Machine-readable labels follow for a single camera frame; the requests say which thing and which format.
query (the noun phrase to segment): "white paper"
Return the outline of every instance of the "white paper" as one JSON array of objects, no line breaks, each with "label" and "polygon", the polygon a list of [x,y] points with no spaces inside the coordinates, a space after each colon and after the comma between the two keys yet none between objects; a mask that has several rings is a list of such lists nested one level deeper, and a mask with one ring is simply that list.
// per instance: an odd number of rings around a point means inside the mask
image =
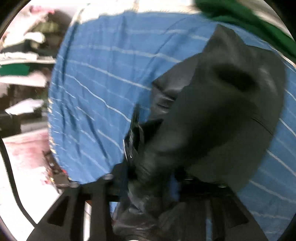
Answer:
[{"label": "white paper", "polygon": [[0,77],[0,83],[11,85],[45,87],[46,82],[47,78],[41,71],[32,72],[28,76],[7,75]]},{"label": "white paper", "polygon": [[5,110],[5,112],[11,115],[33,113],[34,110],[42,107],[43,103],[44,103],[44,100],[41,100],[41,99],[33,100],[30,98],[9,107],[8,109]]}]

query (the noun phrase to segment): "metal screw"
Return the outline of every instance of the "metal screw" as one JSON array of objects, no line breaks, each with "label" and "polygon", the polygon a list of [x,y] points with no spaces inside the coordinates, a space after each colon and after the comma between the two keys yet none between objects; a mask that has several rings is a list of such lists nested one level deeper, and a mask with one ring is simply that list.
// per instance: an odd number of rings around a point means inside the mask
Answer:
[{"label": "metal screw", "polygon": [[106,174],[103,177],[105,180],[112,180],[113,179],[113,175],[112,174]]}]

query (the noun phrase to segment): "clutter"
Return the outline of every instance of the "clutter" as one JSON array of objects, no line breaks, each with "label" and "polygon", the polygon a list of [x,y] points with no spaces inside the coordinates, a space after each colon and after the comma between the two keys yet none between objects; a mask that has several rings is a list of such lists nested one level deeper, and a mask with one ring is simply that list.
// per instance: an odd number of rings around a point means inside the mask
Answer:
[{"label": "clutter", "polygon": [[44,88],[47,83],[47,77],[41,71],[34,71],[28,76],[2,76],[0,77],[0,83]]},{"label": "clutter", "polygon": [[18,13],[1,38],[0,66],[14,63],[54,64],[64,36],[60,24],[51,19],[54,14],[54,9],[40,6],[27,6]]},{"label": "clutter", "polygon": [[36,109],[41,108],[44,100],[27,99],[13,105],[5,110],[10,115],[21,115],[25,113],[33,113]]}]

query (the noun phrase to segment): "black cable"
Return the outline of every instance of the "black cable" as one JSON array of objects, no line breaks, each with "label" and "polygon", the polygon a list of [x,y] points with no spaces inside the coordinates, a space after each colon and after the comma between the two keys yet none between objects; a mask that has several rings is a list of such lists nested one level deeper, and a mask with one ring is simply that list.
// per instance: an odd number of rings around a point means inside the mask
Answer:
[{"label": "black cable", "polygon": [[13,172],[12,172],[12,168],[11,168],[11,163],[10,163],[10,160],[9,160],[9,156],[8,156],[6,147],[5,147],[4,142],[3,142],[3,140],[2,140],[1,137],[0,137],[0,153],[1,153],[2,158],[3,158],[4,166],[5,166],[6,173],[7,173],[7,176],[8,176],[8,180],[9,180],[9,183],[10,183],[10,187],[11,187],[11,190],[12,190],[12,193],[13,193],[13,197],[15,198],[15,201],[17,203],[17,206],[19,207],[19,209],[21,210],[21,212],[23,213],[23,215],[28,219],[28,221],[35,228],[37,226],[37,224],[34,222],[34,220],[31,218],[31,216],[25,210],[25,208],[22,205],[22,202],[20,200],[20,197],[18,195],[17,186],[15,184],[15,178],[13,176]]}]

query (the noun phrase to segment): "green towel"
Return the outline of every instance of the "green towel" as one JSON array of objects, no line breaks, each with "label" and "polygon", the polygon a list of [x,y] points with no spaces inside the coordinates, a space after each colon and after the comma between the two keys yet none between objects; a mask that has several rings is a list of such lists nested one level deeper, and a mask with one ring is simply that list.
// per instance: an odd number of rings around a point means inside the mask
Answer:
[{"label": "green towel", "polygon": [[195,0],[195,3],[207,18],[244,28],[296,63],[295,41],[236,0]]},{"label": "green towel", "polygon": [[7,75],[23,75],[29,74],[30,67],[26,64],[7,64],[2,65],[0,68],[0,76]]}]

